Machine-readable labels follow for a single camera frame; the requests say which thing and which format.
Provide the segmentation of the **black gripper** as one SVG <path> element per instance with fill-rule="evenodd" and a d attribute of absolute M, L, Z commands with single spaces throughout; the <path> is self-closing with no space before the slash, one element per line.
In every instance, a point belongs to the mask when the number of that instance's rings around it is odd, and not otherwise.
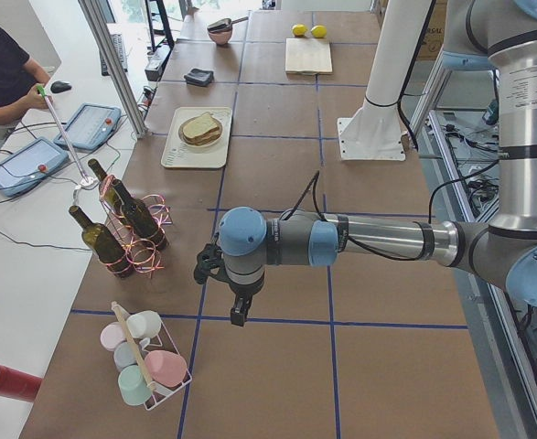
<path fill-rule="evenodd" d="M 236 273 L 225 270 L 228 285 L 234 292 L 235 299 L 230 311 L 232 325 L 244 326 L 252 306 L 253 296 L 259 293 L 264 285 L 265 269 L 258 269 L 253 273 Z"/>

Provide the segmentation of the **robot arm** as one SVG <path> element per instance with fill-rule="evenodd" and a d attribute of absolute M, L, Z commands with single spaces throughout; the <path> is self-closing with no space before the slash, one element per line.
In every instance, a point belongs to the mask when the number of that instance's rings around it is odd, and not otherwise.
<path fill-rule="evenodd" d="M 455 1 L 444 56 L 454 70 L 499 74 L 499 209 L 487 222 L 400 222 L 286 210 L 266 219 L 249 207 L 221 219 L 220 279 L 243 326 L 268 265 L 332 264 L 341 252 L 408 262 L 434 260 L 537 308 L 537 1 Z"/>

